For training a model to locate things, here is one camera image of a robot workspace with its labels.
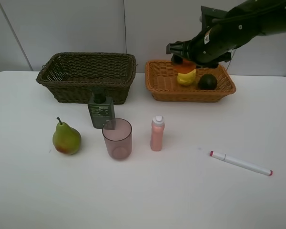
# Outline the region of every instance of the pink bottle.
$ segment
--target pink bottle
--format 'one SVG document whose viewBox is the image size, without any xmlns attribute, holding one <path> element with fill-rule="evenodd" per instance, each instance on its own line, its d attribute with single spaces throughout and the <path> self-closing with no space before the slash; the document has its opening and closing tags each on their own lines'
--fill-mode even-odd
<svg viewBox="0 0 286 229">
<path fill-rule="evenodd" d="M 153 151 L 160 151 L 162 149 L 163 131 L 164 118 L 157 115 L 152 121 L 151 149 Z"/>
</svg>

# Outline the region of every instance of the pear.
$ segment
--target pear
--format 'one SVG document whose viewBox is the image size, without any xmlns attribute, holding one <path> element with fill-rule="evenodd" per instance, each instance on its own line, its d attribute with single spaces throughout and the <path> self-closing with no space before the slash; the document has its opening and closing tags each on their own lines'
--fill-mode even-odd
<svg viewBox="0 0 286 229">
<path fill-rule="evenodd" d="M 53 145 L 57 151 L 63 154 L 75 154 L 80 149 L 82 142 L 80 133 L 62 122 L 59 117 L 57 119 L 59 122 L 53 135 Z"/>
</svg>

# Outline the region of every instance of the white marker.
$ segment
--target white marker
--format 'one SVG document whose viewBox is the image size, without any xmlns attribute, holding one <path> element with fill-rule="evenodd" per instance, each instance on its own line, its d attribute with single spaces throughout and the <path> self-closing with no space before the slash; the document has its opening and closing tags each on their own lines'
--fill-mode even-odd
<svg viewBox="0 0 286 229">
<path fill-rule="evenodd" d="M 252 163 L 249 163 L 249 162 L 228 156 L 227 154 L 220 154 L 220 153 L 216 153 L 214 151 L 211 151 L 210 156 L 215 157 L 221 161 L 225 161 L 227 163 L 230 163 L 232 165 L 236 165 L 236 166 L 239 166 L 242 168 L 246 168 L 246 169 L 249 169 L 251 171 L 261 173 L 261 174 L 264 174 L 267 176 L 271 176 L 273 174 L 272 170 L 270 170 L 270 169 L 266 169 L 266 168 L 257 166 L 255 164 L 252 164 Z"/>
</svg>

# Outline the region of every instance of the dark green bottle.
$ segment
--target dark green bottle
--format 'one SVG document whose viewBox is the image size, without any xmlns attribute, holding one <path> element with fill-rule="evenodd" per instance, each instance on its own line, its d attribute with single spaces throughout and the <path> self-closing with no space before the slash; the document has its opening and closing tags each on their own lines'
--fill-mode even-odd
<svg viewBox="0 0 286 229">
<path fill-rule="evenodd" d="M 115 118 L 113 100 L 102 89 L 93 89 L 88 109 L 94 128 L 102 129 L 105 123 Z"/>
</svg>

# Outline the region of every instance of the plastic cup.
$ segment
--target plastic cup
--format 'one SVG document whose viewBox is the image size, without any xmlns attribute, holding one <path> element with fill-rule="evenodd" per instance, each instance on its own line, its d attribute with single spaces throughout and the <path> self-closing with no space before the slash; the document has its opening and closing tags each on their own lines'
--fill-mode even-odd
<svg viewBox="0 0 286 229">
<path fill-rule="evenodd" d="M 108 121 L 102 129 L 109 155 L 116 160 L 127 158 L 132 152 L 132 125 L 124 119 Z"/>
</svg>

